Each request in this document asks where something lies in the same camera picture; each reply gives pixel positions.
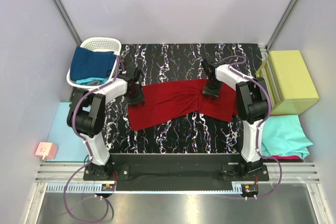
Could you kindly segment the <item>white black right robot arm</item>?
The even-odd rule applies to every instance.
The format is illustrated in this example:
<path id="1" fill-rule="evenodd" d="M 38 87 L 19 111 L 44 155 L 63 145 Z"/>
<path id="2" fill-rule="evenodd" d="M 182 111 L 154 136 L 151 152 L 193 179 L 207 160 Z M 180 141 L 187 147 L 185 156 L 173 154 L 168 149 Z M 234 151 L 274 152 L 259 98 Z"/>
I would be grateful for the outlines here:
<path id="1" fill-rule="evenodd" d="M 222 61 L 207 61 L 203 59 L 201 65 L 207 76 L 203 95 L 211 100 L 218 100 L 223 84 L 236 92 L 236 109 L 238 117 L 243 122 L 244 138 L 240 152 L 240 161 L 229 176 L 240 176 L 250 180 L 258 175 L 263 167 L 261 154 L 261 137 L 265 121 L 271 112 L 270 97 L 267 92 L 266 81 L 253 78 L 234 68 L 246 62 L 225 63 Z"/>

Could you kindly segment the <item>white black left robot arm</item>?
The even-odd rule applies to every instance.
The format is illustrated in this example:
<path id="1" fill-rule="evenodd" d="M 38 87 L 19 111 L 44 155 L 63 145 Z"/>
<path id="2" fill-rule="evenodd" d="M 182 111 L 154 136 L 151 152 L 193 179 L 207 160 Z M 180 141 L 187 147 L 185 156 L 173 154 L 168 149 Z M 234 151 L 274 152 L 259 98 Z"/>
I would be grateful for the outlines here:
<path id="1" fill-rule="evenodd" d="M 113 175 L 111 156 L 101 133 L 105 121 L 105 107 L 113 99 L 121 96 L 125 96 L 129 106 L 143 105 L 145 99 L 139 81 L 142 76 L 142 70 L 135 68 L 93 90 L 76 90 L 67 125 L 82 139 L 88 151 L 89 162 L 85 165 L 87 174 L 93 174 L 103 180 Z"/>

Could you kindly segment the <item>red t-shirt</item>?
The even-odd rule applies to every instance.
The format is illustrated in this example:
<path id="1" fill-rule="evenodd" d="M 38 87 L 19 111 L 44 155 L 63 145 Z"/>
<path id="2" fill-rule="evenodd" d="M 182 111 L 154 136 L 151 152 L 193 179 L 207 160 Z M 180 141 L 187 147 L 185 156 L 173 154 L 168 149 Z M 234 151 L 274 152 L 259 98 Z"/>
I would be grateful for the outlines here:
<path id="1" fill-rule="evenodd" d="M 209 100 L 202 93 L 205 85 L 206 79 L 194 79 L 144 86 L 145 103 L 128 106 L 131 130 L 146 129 L 195 111 L 230 122 L 237 115 L 236 92 L 223 84 L 219 97 Z"/>

